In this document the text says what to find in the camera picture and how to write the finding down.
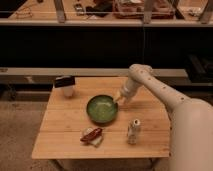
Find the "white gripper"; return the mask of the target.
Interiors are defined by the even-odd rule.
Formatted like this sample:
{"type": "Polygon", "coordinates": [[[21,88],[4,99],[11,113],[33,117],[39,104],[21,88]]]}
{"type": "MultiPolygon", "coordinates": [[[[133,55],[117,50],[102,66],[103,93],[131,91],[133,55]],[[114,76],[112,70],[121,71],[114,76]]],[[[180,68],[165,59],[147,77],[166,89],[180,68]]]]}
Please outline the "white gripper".
{"type": "Polygon", "coordinates": [[[136,94],[141,84],[133,79],[127,79],[124,85],[120,89],[120,95],[116,95],[113,98],[113,102],[118,102],[122,98],[125,103],[128,103],[136,94]]]}

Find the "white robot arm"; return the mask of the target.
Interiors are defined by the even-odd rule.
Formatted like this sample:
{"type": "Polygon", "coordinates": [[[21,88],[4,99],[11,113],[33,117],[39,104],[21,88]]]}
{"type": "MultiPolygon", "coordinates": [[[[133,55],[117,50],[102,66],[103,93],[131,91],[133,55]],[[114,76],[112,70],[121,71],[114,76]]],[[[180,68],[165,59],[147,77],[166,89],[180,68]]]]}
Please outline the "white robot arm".
{"type": "Polygon", "coordinates": [[[132,64],[114,100],[130,100],[140,86],[145,86],[168,110],[169,170],[213,171],[213,106],[177,91],[152,72],[149,65],[132,64]]]}

